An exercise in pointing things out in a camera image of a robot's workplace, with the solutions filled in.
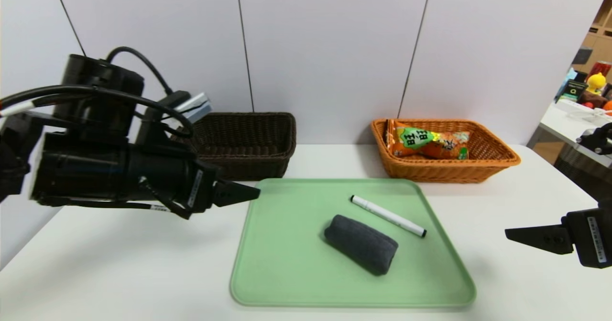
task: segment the orange snack package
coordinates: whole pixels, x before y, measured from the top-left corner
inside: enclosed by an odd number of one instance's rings
[[[433,132],[387,120],[387,150],[395,157],[422,154],[434,159],[468,159],[470,132]]]

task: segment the dark gray cloth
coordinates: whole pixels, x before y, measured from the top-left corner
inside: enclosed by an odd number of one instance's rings
[[[376,275],[387,274],[398,247],[389,236],[339,214],[324,234],[336,249]]]

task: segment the brown wicker basket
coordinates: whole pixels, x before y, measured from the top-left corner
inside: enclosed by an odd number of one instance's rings
[[[222,167],[225,179],[283,177],[295,151],[295,118],[288,112],[213,112],[193,127],[193,138],[173,140]]]
[[[411,126],[435,132],[470,131],[468,160],[433,160],[422,155],[398,158],[387,151],[385,132],[387,119],[372,122],[372,132],[385,171],[390,177],[422,182],[483,182],[491,175],[509,166],[516,166],[521,159],[497,136],[480,123],[469,120],[400,119]]]

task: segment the green tray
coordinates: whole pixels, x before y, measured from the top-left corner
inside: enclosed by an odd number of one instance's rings
[[[465,306],[476,287],[420,188],[403,179],[266,179],[251,201],[231,277],[247,306],[437,308]],[[358,195],[427,229],[419,238],[349,201]],[[399,244],[375,276],[326,243],[336,215]]]

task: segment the desk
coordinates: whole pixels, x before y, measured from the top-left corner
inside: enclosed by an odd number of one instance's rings
[[[229,281],[247,203],[184,221],[150,210],[64,207],[0,272],[10,321],[518,321],[599,320],[612,269],[584,268],[509,241],[503,230],[557,223],[595,206],[524,146],[520,166],[481,184],[419,184],[477,287],[450,310],[248,308]],[[286,177],[386,177],[369,145],[299,145]]]
[[[604,155],[597,155],[591,150],[586,149],[584,146],[576,143],[576,138],[579,138],[582,133],[588,129],[596,129],[598,126],[577,118],[569,118],[568,113],[555,107],[552,103],[548,110],[544,113],[544,117],[540,121],[540,125],[535,130],[534,135],[527,143],[527,147],[533,148],[538,142],[542,131],[546,131],[553,136],[559,138],[562,142],[571,145],[575,150],[579,151],[582,155],[598,162],[599,164],[612,168],[612,159]]]

